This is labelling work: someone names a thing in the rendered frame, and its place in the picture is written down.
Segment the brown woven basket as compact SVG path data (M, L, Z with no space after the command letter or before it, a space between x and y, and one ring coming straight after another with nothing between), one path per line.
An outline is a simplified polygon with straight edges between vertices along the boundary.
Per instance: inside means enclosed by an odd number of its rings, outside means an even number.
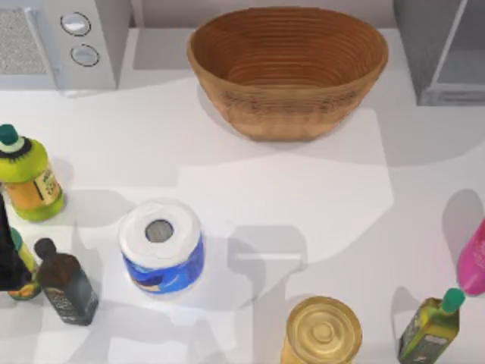
M323 8L260 7L194 30L187 57L221 117L252 140L308 141L363 101L389 49L356 17Z

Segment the pink bottle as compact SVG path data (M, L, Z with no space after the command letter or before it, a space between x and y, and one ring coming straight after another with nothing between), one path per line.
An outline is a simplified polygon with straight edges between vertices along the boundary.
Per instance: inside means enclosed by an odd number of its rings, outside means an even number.
M469 296L485 293L485 218L460 253L457 280Z

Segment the olive bottle with green cap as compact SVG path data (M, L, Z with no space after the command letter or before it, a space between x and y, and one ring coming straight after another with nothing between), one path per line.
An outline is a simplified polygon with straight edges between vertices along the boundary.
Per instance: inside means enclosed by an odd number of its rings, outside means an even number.
M455 340L460 328L464 293L450 288L443 298L427 298L399 339L400 364L435 364Z

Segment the dark square bottle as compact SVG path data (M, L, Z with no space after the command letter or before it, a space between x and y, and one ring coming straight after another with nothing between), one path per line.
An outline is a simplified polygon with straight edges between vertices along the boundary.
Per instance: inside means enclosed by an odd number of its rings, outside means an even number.
M54 242L47 237L37 240L34 250L42 260L37 281L62 322L90 325L99 298L79 260L71 254L58 252Z

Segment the green bottle with dark cap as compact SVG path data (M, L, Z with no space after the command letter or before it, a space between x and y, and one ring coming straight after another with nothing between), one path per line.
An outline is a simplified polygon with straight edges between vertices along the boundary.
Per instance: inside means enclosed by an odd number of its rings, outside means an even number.
M64 207L45 147L18 134L11 124L0 125L0 184L14 211L27 221L48 220Z

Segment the round microwave knob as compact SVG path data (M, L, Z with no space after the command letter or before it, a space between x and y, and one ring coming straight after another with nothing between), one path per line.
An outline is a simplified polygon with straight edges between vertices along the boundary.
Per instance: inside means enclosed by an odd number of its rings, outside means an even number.
M87 44L81 44L70 50L71 59L82 67L94 67L100 61L98 51Z
M85 36L92 27L89 18L80 12L62 15L60 24L62 29L72 36Z

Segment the pale microwave oven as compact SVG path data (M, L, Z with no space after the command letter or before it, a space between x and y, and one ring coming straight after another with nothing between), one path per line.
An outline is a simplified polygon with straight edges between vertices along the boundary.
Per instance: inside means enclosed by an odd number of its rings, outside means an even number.
M74 12L89 18L87 35L62 29L61 16ZM132 0L0 0L0 90L117 89L132 16ZM81 44L98 51L94 67L71 59Z

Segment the white and blue paper roll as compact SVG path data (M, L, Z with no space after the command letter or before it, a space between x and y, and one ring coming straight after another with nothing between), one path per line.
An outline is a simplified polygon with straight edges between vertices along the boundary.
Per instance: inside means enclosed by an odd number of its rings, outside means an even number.
M118 241L131 281L147 293L178 293L203 272L199 217L177 199L152 199L129 211L121 220Z

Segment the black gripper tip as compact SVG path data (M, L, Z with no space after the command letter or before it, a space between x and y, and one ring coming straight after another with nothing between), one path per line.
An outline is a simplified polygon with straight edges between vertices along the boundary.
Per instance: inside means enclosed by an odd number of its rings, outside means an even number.
M0 291L17 291L32 279L14 245L5 201L0 194Z

